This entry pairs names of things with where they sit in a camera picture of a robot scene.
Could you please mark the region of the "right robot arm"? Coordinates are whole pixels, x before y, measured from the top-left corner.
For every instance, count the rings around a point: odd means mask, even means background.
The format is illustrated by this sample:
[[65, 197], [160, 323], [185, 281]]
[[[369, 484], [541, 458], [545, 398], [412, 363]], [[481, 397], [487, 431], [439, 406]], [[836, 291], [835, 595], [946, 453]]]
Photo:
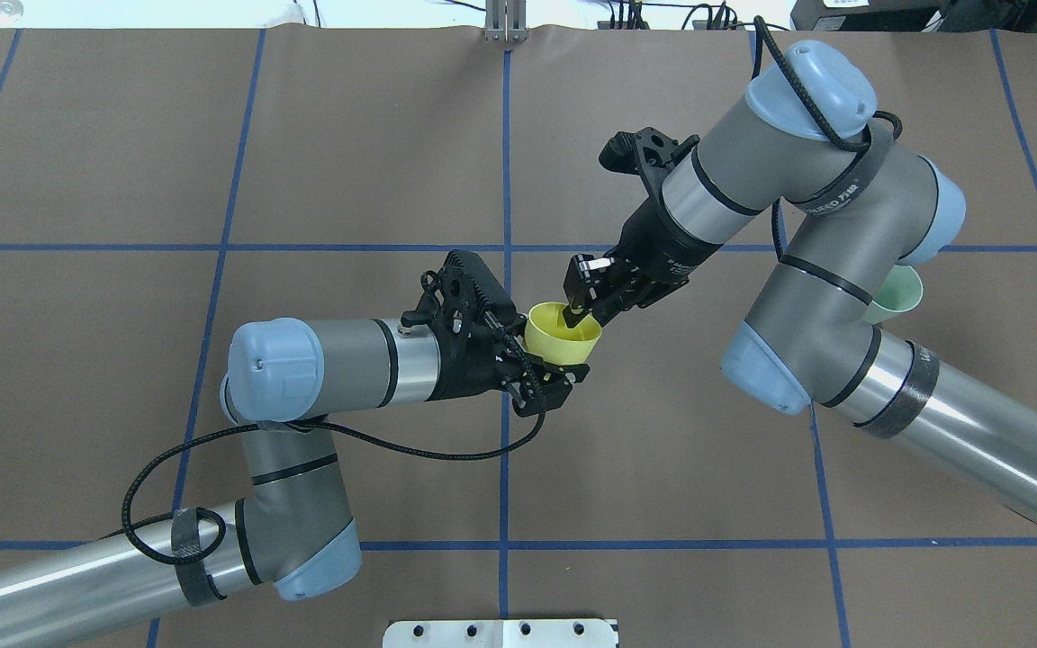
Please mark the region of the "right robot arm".
[[1037, 525], [1037, 411], [868, 320], [889, 271], [930, 261], [966, 217], [960, 188], [898, 143], [896, 116], [825, 43], [781, 49], [703, 137], [619, 132], [600, 153], [647, 192], [600, 257], [564, 280], [568, 327], [609, 323], [684, 286], [753, 218], [785, 201], [798, 233], [728, 346], [721, 370], [766, 406], [810, 403], [909, 448]]

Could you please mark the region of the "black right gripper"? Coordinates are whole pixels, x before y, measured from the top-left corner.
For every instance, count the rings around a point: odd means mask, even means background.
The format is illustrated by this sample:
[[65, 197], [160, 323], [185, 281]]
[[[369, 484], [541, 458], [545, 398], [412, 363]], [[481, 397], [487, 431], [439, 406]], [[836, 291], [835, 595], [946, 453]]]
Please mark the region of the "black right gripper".
[[720, 248], [692, 237], [656, 200], [647, 198], [604, 256], [576, 254], [569, 259], [561, 319], [574, 329], [590, 314], [605, 327], [622, 312], [649, 307], [686, 284], [691, 272]]

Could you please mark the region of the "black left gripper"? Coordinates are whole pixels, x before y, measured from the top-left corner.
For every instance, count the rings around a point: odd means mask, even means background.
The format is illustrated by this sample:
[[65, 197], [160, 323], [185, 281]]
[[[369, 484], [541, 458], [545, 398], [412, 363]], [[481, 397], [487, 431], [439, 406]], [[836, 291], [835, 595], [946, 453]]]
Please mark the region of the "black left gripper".
[[588, 364], [546, 364], [530, 360], [523, 368], [522, 336], [528, 323], [526, 313], [505, 323], [494, 307], [482, 312], [481, 321], [463, 323], [454, 332], [452, 316], [437, 316], [433, 335], [439, 348], [439, 373], [433, 401], [473, 397], [491, 390], [510, 394], [518, 416], [535, 416], [560, 408], [574, 384], [587, 378]]

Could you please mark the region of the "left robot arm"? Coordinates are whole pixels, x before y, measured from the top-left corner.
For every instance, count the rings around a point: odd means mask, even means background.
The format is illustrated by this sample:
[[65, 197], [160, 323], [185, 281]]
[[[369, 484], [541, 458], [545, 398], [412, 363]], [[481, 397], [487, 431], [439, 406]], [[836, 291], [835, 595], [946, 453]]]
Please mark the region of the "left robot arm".
[[285, 600], [345, 585], [361, 545], [329, 415], [493, 390], [522, 416], [559, 407], [587, 353], [528, 353], [532, 329], [508, 307], [243, 325], [220, 393], [233, 426], [217, 436], [242, 439], [251, 495], [0, 571], [0, 647], [82, 643], [267, 582]]

